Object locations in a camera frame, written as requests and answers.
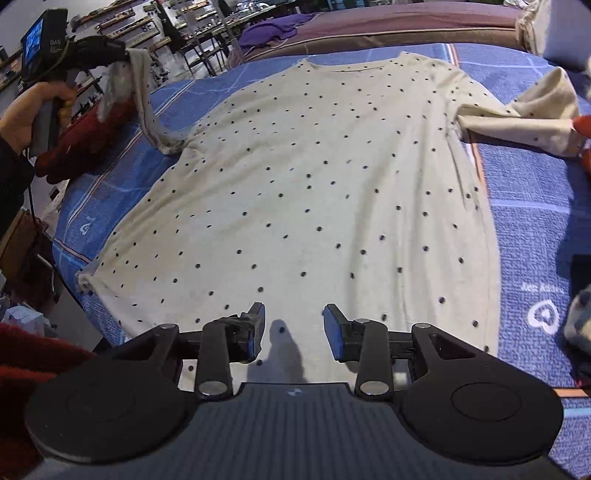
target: purple cloth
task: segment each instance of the purple cloth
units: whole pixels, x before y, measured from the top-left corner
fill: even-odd
[[[285,40],[296,34],[296,26],[302,25],[312,18],[314,18],[314,14],[295,14],[264,20],[244,29],[238,44],[242,49],[249,49],[263,47],[271,40]]]

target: blue bedsheet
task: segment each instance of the blue bedsheet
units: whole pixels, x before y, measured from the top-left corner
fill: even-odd
[[[311,56],[318,64],[348,64],[396,57],[410,51],[450,61],[509,103],[553,66],[506,48],[476,44],[429,44]],[[180,129],[240,88],[280,72],[302,57],[248,63],[219,77],[176,83],[152,95],[168,127]],[[580,109],[584,77],[570,75]],[[520,145],[476,143],[467,150],[481,160],[501,253],[499,357],[554,387],[573,387],[570,363],[559,348],[569,296],[573,254],[591,254],[591,189],[572,161]],[[60,214],[54,257],[68,285],[98,255],[123,216],[177,159],[166,157],[129,125],[114,146],[113,162],[70,183]],[[123,335],[96,296],[79,295],[88,317],[111,343]],[[591,399],[563,400],[566,419],[553,458],[573,475],[591,473]]]

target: white heart logo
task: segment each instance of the white heart logo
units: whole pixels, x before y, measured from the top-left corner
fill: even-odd
[[[554,335],[558,332],[560,316],[558,309],[552,300],[542,300],[536,303],[527,312],[527,323],[534,328],[542,328],[548,335]]]

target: crumpled cloth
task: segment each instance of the crumpled cloth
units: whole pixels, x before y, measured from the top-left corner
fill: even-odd
[[[247,50],[252,47],[263,47],[271,40],[291,38],[296,34],[296,27],[313,18],[314,14],[295,14],[259,22],[242,32],[238,44],[240,48]]]
[[[160,125],[150,103],[150,65],[152,58],[143,48],[129,48],[129,62],[117,61],[109,69],[109,80],[105,94],[100,100],[97,117],[103,122],[117,103],[127,101],[131,96],[138,111],[139,125],[150,145],[164,155],[177,155],[183,151],[194,125],[173,131]]]

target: human hand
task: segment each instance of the human hand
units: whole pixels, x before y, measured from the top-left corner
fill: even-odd
[[[17,97],[0,118],[0,135],[17,154],[21,154],[31,144],[33,120],[43,102],[54,98],[64,100],[59,117],[61,127],[65,128],[72,117],[76,89],[69,88],[64,82],[36,83]]]

